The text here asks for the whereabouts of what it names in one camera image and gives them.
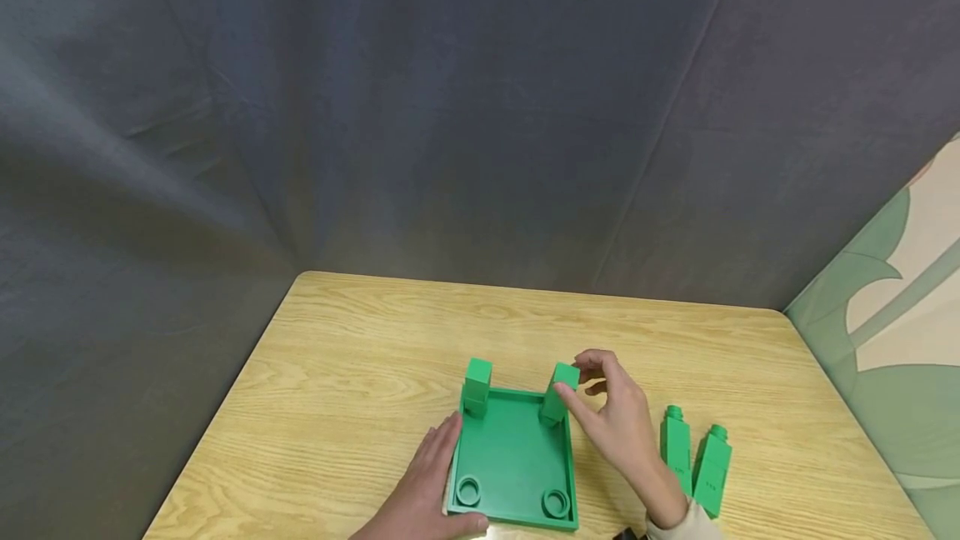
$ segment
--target green rectangular piece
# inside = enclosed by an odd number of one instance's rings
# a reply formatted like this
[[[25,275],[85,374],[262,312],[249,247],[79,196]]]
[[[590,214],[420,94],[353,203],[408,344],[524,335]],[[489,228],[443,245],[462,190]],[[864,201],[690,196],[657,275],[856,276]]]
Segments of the green rectangular piece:
[[[466,400],[461,396],[461,413]],[[448,513],[480,511],[494,521],[580,527],[569,418],[544,426],[542,405],[541,393],[491,388],[487,414],[463,418],[450,465]]]
[[[463,380],[463,392],[468,398],[475,401],[486,401],[490,393],[490,377],[493,374],[493,364],[481,358],[470,359],[467,365],[467,376]]]
[[[700,442],[697,462],[693,467],[693,500],[700,503],[710,519],[720,515],[732,454],[725,428],[716,425],[710,427],[710,433]]]
[[[666,407],[661,422],[661,458],[680,479],[680,488],[693,496],[693,471],[690,470],[690,426],[683,421],[683,410],[676,405]]]
[[[545,423],[550,425],[556,424],[567,416],[567,405],[564,405],[560,395],[557,394],[557,390],[553,389],[553,384],[557,382],[566,383],[567,386],[576,390],[577,383],[580,382],[580,370],[566,363],[557,363],[557,366],[553,369],[553,377],[550,377],[550,383],[543,394],[543,408],[541,409],[542,418],[546,420]]]
[[[476,416],[476,418],[482,418],[487,414],[487,401],[475,401],[471,398],[467,398],[467,394],[464,393],[463,408],[467,410],[467,413]]]

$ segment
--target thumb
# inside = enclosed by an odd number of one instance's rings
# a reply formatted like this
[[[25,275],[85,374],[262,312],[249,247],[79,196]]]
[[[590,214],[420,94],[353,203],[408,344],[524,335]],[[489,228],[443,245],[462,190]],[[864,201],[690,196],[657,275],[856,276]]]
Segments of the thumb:
[[[580,397],[577,396],[573,388],[567,386],[566,383],[557,382],[553,384],[553,389],[557,390],[557,395],[560,395],[560,400],[563,401],[564,405],[567,405],[570,413],[573,413],[573,416],[580,422],[580,427],[588,428],[593,426],[593,421],[598,417],[598,414],[595,410],[588,407],[586,402],[580,400]]]
[[[484,533],[490,526],[487,516],[482,513],[464,513],[444,517],[441,526],[443,538],[453,540],[461,536],[476,536]]]

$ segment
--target sleeve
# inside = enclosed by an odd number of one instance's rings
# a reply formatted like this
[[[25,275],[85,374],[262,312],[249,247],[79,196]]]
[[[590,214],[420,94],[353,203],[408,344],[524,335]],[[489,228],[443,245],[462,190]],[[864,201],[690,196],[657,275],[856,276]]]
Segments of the sleeve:
[[[687,516],[680,525],[670,529],[661,529],[647,518],[647,536],[650,540],[722,540],[720,528],[707,516],[700,504],[690,501]]]

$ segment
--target gray fabric backdrop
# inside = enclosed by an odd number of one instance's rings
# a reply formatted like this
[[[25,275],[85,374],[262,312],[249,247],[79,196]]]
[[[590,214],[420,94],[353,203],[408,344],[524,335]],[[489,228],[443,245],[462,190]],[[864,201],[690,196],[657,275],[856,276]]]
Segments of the gray fabric backdrop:
[[[0,0],[0,538],[138,538],[298,271],[781,308],[960,0]]]

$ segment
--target wood grain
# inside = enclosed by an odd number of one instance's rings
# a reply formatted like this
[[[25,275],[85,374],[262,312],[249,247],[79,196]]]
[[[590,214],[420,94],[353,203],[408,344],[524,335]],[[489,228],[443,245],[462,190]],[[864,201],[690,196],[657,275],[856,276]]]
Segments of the wood grain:
[[[617,351],[652,417],[683,407],[733,460],[730,538],[928,538],[789,321],[772,311],[304,273],[145,536],[346,538],[456,406],[468,359],[543,390],[556,361]],[[643,528],[643,506],[573,425],[581,528]],[[494,523],[487,538],[570,538]]]

